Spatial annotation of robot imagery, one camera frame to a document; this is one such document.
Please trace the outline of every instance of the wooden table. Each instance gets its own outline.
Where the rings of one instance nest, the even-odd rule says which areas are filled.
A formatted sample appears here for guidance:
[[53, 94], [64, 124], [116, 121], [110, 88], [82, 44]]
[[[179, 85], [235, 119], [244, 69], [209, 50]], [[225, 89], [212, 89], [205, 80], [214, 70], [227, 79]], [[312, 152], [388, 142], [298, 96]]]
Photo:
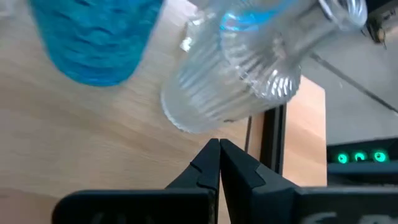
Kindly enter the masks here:
[[[0, 187], [41, 194], [26, 200], [48, 198], [48, 208], [48, 201], [81, 189], [164, 188], [210, 138], [228, 138], [243, 148], [246, 119], [210, 133], [187, 134], [161, 110], [160, 86], [182, 56], [178, 45], [194, 10], [185, 0], [166, 1], [134, 76], [107, 88], [75, 83], [56, 70], [42, 50], [25, 2], [16, 17], [0, 21]], [[314, 97], [314, 89], [321, 94]], [[299, 164], [286, 165], [286, 177], [296, 181], [302, 170], [325, 184], [324, 95], [315, 86], [303, 85], [301, 91], [304, 96], [293, 100], [295, 109], [288, 114], [291, 137], [286, 141], [291, 143], [285, 155], [289, 163], [299, 158]], [[310, 121], [314, 116], [319, 119]], [[319, 141], [307, 147], [313, 136]], [[312, 162], [312, 156], [319, 158]], [[0, 205], [8, 191], [0, 194]], [[21, 198], [13, 190], [10, 194]], [[227, 222], [221, 193], [220, 223]]]

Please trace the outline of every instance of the blue bottle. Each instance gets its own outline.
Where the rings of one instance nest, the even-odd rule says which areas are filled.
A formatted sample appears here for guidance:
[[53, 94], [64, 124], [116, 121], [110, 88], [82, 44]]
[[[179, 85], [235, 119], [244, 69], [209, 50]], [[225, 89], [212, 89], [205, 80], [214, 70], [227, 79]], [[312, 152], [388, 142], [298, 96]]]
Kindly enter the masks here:
[[117, 85], [137, 67], [163, 0], [30, 0], [47, 53], [77, 82]]

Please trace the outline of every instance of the gray floor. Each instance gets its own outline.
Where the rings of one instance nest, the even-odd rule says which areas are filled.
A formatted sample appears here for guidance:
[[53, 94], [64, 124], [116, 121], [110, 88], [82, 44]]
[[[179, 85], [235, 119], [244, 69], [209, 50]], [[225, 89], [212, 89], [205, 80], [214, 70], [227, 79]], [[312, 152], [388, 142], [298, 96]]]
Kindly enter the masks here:
[[[314, 51], [343, 75], [398, 109], [398, 30], [387, 34], [387, 50], [360, 32], [339, 36]], [[398, 136], [398, 114], [306, 58], [303, 74], [326, 91], [328, 144]]]

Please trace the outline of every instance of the clear glass bottle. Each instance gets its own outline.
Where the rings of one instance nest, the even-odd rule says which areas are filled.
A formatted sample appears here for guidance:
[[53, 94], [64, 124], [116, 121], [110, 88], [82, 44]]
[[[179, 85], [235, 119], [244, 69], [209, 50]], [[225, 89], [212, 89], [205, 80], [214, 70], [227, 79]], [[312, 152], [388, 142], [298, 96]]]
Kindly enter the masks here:
[[364, 0], [212, 1], [188, 23], [187, 58], [162, 90], [164, 112], [201, 133], [284, 104], [305, 54], [366, 18]]
[[77, 82], [116, 85], [137, 67], [163, 0], [30, 0], [53, 63]]

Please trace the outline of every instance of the green led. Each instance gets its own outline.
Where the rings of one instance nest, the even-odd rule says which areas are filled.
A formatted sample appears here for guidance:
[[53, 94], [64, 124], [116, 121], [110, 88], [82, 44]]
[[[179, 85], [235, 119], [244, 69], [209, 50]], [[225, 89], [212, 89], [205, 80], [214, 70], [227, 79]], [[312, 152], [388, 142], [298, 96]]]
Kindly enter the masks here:
[[364, 161], [368, 158], [368, 156], [366, 155], [366, 153], [364, 152], [355, 152], [354, 153], [354, 159], [355, 161]]
[[389, 160], [388, 159], [388, 154], [384, 150], [376, 150], [376, 151], [374, 151], [373, 159], [376, 162], [387, 162]]
[[346, 164], [348, 162], [348, 155], [345, 153], [339, 153], [337, 155], [337, 161], [341, 164]]

